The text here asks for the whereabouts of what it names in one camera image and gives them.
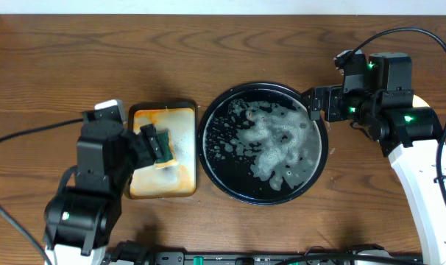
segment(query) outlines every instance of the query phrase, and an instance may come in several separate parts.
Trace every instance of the green led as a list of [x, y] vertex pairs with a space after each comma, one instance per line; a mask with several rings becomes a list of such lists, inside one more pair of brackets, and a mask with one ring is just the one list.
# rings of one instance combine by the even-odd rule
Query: green led
[[406, 121], [406, 122], [410, 122], [410, 121], [412, 121], [412, 120], [414, 120], [413, 117], [411, 117], [411, 116], [405, 116], [405, 121]]

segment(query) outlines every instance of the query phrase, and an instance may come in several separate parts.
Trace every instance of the wooden surface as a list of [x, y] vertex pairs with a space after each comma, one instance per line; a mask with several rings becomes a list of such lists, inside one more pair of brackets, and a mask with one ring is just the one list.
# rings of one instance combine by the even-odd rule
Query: wooden surface
[[[3, 15], [0, 17], [0, 136], [79, 117], [107, 99], [193, 99], [201, 117], [220, 93], [268, 80], [304, 91], [341, 82], [333, 57], [384, 29], [425, 27], [446, 41], [446, 17]], [[407, 52], [414, 89], [446, 115], [446, 57], [415, 33], [364, 49]], [[60, 175], [76, 163], [79, 124], [0, 145], [0, 203], [41, 239], [43, 210]], [[405, 194], [380, 147], [347, 123], [328, 127], [322, 176], [298, 199], [261, 207], [231, 199], [199, 165], [197, 192], [174, 199], [123, 199], [110, 246], [211, 252], [304, 252], [377, 243], [420, 252]], [[40, 256], [0, 217], [0, 264]]]

